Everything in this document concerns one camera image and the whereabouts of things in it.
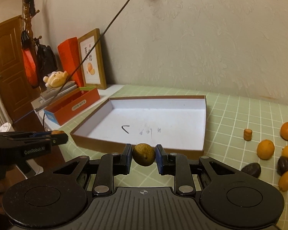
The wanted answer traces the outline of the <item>brownish green small fruit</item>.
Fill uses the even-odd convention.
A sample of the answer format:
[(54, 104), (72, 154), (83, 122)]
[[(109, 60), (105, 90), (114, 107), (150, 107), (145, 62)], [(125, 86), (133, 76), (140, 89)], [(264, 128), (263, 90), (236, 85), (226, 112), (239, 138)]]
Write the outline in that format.
[(155, 161), (155, 149), (146, 143), (137, 144), (132, 149), (132, 157), (138, 165), (148, 167)]

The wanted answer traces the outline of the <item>small carrot cylinder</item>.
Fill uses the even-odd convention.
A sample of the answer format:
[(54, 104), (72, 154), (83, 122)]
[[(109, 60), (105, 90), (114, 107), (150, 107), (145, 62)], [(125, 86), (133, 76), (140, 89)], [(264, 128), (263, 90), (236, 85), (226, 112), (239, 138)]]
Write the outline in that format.
[(243, 138), (245, 141), (251, 141), (252, 140), (252, 130), (251, 129), (244, 129)]

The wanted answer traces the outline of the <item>dark passion fruit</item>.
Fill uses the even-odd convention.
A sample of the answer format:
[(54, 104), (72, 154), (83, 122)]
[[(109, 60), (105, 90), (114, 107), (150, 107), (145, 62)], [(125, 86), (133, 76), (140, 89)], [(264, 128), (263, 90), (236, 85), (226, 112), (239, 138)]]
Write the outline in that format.
[(288, 157), (281, 156), (277, 162), (277, 173), (282, 176), (288, 171)]
[(261, 174), (261, 166), (259, 163), (250, 163), (244, 166), (241, 171), (255, 178), (259, 178)]

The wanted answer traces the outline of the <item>large orange tangerine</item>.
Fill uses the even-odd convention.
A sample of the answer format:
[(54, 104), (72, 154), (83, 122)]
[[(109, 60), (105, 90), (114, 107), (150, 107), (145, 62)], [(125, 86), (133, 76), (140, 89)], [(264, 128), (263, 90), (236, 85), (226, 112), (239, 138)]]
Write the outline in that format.
[(262, 160), (269, 160), (275, 151), (274, 143), (271, 140), (262, 140), (257, 146), (257, 155)]

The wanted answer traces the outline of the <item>oval orange kumquat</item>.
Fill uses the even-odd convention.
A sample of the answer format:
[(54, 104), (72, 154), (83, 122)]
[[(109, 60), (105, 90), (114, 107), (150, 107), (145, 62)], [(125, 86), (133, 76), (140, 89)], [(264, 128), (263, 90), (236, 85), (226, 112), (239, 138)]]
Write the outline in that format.
[(282, 192), (288, 191), (288, 171), (285, 172), (278, 181), (279, 190)]

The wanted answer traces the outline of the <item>square carrot piece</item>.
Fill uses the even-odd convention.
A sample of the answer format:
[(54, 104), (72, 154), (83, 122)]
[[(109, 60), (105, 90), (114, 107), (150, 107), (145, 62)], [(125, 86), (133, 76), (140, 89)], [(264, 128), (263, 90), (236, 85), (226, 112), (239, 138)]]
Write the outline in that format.
[(52, 135), (64, 134), (64, 131), (61, 131), (61, 130), (53, 130), (53, 131), (51, 131), (51, 134), (52, 134)]

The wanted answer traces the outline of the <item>orange red box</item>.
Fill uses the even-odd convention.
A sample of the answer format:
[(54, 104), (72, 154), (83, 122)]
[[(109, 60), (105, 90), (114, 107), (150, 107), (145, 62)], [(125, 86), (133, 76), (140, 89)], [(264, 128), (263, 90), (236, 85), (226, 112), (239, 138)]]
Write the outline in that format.
[(50, 121), (62, 126), (98, 100), (100, 94), (97, 88), (78, 88), (51, 103), (44, 109), (44, 113)]

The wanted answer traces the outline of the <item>white round object on floor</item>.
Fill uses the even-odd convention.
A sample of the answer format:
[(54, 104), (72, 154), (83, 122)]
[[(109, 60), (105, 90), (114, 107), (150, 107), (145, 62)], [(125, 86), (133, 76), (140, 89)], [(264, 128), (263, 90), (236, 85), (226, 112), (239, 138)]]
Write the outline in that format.
[(11, 123), (5, 122), (3, 125), (0, 126), (0, 132), (13, 132), (14, 128)]

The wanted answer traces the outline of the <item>brown cardboard tray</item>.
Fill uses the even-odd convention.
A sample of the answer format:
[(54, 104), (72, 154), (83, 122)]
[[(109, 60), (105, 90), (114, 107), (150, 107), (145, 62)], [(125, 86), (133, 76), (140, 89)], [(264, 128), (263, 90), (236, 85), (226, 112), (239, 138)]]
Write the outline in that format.
[(121, 97), (106, 99), (70, 135), (77, 146), (101, 153), (146, 143), (198, 159), (205, 127), (205, 96)]

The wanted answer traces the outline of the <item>stack of books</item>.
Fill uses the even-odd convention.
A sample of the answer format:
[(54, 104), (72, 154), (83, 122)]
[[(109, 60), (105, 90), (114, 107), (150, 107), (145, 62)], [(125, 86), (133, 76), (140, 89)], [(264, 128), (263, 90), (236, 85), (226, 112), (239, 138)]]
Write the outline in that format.
[(47, 107), (51, 103), (53, 97), (57, 100), (77, 88), (78, 85), (74, 81), (67, 82), (63, 88), (47, 88), (46, 91), (42, 92), (37, 99), (31, 102), (31, 106), (35, 112), (38, 112)]

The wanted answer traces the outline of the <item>yellow plush toy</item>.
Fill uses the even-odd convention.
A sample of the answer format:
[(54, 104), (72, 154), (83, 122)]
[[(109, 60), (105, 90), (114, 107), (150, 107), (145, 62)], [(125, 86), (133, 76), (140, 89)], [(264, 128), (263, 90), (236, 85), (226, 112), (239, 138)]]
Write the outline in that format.
[(64, 85), (68, 77), (67, 71), (52, 72), (50, 76), (44, 76), (43, 81), (47, 88), (58, 88)]

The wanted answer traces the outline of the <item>black hanging bag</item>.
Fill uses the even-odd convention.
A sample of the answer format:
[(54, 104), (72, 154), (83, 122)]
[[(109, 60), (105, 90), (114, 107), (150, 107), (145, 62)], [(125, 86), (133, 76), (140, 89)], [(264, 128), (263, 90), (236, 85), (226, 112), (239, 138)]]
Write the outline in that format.
[(41, 77), (44, 77), (57, 70), (55, 54), (50, 46), (37, 45), (37, 59)]

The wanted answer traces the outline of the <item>wooden door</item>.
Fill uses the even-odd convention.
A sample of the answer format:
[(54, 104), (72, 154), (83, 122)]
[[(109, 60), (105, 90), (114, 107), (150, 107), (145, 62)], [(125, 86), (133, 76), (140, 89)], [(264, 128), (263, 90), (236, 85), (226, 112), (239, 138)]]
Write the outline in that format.
[(32, 109), (39, 89), (29, 84), (21, 52), (21, 20), (18, 16), (0, 23), (0, 97), (13, 122)]

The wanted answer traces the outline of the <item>red hanging bag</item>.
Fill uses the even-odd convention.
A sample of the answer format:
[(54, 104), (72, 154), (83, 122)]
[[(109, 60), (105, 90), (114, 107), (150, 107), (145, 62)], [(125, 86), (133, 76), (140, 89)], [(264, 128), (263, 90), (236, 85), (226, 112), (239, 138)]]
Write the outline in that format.
[(39, 86), (36, 61), (31, 51), (31, 39), (26, 30), (21, 33), (22, 55), (26, 78), (33, 89)]

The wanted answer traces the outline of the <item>wooden picture frame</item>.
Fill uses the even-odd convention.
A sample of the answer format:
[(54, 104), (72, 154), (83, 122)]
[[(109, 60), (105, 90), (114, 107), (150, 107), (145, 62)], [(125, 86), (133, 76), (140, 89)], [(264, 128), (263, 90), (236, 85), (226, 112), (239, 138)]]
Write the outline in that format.
[(101, 43), (97, 42), (100, 37), (98, 28), (90, 31), (78, 39), (80, 67), (85, 87), (97, 87), (105, 90), (107, 82), (103, 66)]

